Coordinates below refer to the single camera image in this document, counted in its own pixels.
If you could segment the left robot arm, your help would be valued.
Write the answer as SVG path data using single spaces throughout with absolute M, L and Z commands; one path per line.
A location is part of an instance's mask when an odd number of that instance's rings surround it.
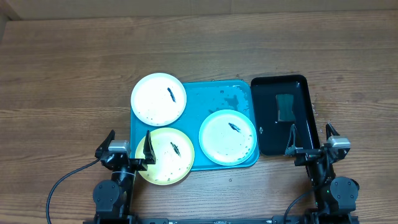
M 96 212 L 92 223 L 140 223 L 130 206 L 137 172 L 156 163 L 150 131 L 144 137 L 143 159 L 130 158 L 129 141 L 114 138 L 115 131 L 111 131 L 95 151 L 95 157 L 112 173 L 110 179 L 99 182 L 93 190 Z

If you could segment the white plate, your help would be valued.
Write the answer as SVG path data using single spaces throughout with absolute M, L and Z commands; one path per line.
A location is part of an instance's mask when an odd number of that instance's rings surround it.
M 168 73 L 152 73 L 140 79 L 131 93 L 131 109 L 150 126 L 166 126 L 181 117 L 187 105 L 182 82 Z

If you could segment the light blue plate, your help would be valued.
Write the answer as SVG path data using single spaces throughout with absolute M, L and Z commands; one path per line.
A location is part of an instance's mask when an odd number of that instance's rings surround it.
M 198 140 L 204 155 L 221 166 L 242 164 L 257 146 L 252 121 L 235 110 L 219 110 L 207 116 L 200 126 Z

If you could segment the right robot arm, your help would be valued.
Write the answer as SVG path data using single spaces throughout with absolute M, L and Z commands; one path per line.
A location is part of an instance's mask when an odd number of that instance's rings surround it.
M 337 177 L 333 163 L 343 160 L 351 148 L 348 138 L 338 134 L 334 127 L 326 125 L 326 143 L 318 149 L 304 149 L 296 126 L 290 127 L 286 156 L 294 157 L 296 166 L 304 166 L 312 188 L 296 198 L 286 209 L 282 223 L 358 223 L 351 216 L 356 210 L 359 184 L 348 177 Z M 300 217 L 289 216 L 292 207 L 306 196 L 313 194 L 315 208 L 309 208 Z

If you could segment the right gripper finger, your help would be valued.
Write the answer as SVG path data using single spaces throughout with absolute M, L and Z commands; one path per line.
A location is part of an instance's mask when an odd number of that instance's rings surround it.
M 285 153 L 294 153 L 296 150 L 301 149 L 301 138 L 295 124 L 291 125 L 289 140 Z
M 340 134 L 336 131 L 336 129 L 332 126 L 331 123 L 327 123 L 325 126 L 326 136 L 330 138 L 331 136 L 339 136 Z

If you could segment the dark green sponge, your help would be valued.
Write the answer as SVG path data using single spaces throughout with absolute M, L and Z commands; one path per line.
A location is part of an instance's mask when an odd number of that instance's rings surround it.
M 277 115 L 280 122 L 294 122 L 293 112 L 294 96 L 290 94 L 276 95 Z

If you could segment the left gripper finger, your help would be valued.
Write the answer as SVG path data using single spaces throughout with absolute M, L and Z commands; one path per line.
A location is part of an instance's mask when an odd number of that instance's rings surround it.
M 96 152 L 104 152 L 108 150 L 111 141 L 115 138 L 115 131 L 112 129 L 105 140 L 97 147 Z
M 143 147 L 144 161 L 146 164 L 156 164 L 156 156 L 152 146 L 150 131 L 147 130 L 144 147 Z

